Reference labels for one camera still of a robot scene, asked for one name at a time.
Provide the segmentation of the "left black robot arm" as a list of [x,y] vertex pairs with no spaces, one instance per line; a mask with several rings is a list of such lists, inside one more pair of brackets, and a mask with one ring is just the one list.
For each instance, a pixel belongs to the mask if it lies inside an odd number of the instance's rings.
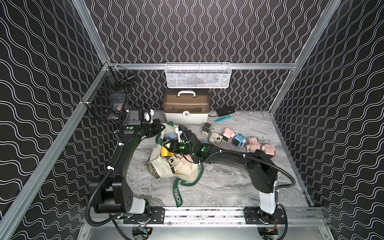
[[100,177],[89,183],[90,196],[85,219],[92,227],[103,226],[117,219],[133,218],[138,223],[151,220],[151,207],[146,199],[136,198],[127,183],[132,157],[144,139],[160,134],[165,125],[159,119],[149,124],[122,126],[115,131],[118,144],[108,166]]

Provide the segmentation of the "pink square pencil sharpener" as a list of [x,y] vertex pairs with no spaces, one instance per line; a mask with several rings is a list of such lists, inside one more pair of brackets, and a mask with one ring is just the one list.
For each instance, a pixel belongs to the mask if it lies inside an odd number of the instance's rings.
[[272,158],[276,155],[276,148],[274,145],[268,145],[264,144],[263,145],[263,151],[266,155],[271,156]]

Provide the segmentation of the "green pencil sharpener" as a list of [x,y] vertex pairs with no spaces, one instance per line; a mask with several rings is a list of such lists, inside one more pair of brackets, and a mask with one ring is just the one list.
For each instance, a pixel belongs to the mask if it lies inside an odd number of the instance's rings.
[[205,123],[202,127],[202,136],[208,137],[212,132],[214,128],[213,125],[210,123]]

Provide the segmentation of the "blue square pencil sharpener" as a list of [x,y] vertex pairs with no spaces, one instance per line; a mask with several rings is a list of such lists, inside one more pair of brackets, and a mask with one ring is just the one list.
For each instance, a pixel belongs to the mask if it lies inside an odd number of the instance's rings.
[[236,133],[231,140],[231,143],[238,148],[243,148],[246,142],[247,138],[240,133]]

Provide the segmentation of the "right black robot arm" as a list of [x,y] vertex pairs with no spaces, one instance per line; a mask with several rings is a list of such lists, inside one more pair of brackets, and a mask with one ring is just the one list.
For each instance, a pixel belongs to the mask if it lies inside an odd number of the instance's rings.
[[292,188],[296,185],[295,179],[287,171],[276,166],[271,157],[261,150],[242,153],[202,143],[183,125],[177,127],[177,136],[176,140],[169,140],[163,144],[170,153],[189,155],[193,164],[221,164],[246,170],[252,185],[259,191],[260,209],[265,214],[275,213],[279,189]]

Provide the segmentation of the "cream white pencil sharpener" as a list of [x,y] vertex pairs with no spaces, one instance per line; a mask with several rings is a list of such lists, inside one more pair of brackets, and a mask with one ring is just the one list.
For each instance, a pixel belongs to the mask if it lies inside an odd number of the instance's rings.
[[223,141],[223,136],[216,132],[211,133],[208,139],[208,142],[215,146],[221,145],[222,141]]

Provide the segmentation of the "cream tote bag green handles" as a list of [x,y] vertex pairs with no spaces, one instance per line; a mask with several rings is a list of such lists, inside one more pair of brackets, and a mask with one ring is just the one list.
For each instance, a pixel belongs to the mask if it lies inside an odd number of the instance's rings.
[[173,183],[173,196],[176,206],[181,207],[183,198],[179,186],[193,187],[200,181],[205,169],[202,164],[198,165],[188,162],[180,155],[166,158],[161,157],[161,147],[163,147],[163,143],[167,142],[164,139],[165,133],[176,133],[176,128],[178,127],[173,122],[168,122],[165,126],[165,130],[156,136],[156,146],[145,166],[155,179],[176,177]]

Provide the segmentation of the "pink round pencil sharpener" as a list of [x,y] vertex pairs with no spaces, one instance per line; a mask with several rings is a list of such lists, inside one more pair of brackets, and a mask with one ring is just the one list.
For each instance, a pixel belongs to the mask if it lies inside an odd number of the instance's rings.
[[263,150],[263,146],[258,141],[257,137],[249,137],[246,144],[247,152],[254,153],[256,150]]

